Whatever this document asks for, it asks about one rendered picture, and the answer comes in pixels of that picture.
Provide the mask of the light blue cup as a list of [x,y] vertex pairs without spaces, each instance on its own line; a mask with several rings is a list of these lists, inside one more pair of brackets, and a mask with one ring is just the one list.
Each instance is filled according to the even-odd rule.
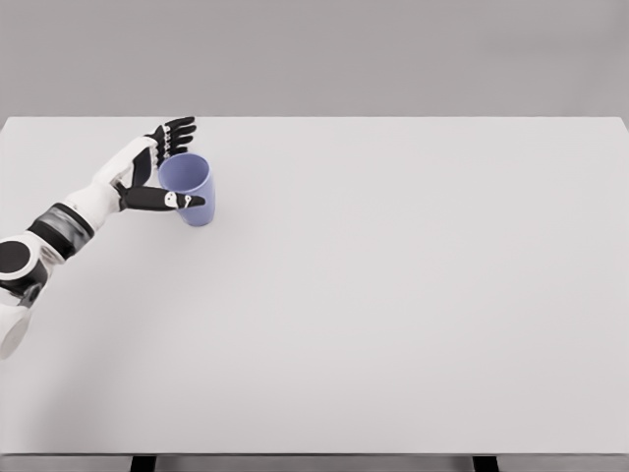
[[204,226],[215,213],[215,186],[209,162],[185,152],[166,159],[158,170],[162,188],[175,194],[174,205],[190,226]]

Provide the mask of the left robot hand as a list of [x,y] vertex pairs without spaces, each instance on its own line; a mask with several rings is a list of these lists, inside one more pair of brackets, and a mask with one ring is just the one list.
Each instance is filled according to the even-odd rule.
[[174,211],[175,194],[161,186],[150,187],[147,182],[154,175],[158,177],[166,159],[189,152],[196,129],[194,116],[161,123],[119,150],[97,171],[94,180],[114,190],[119,210]]

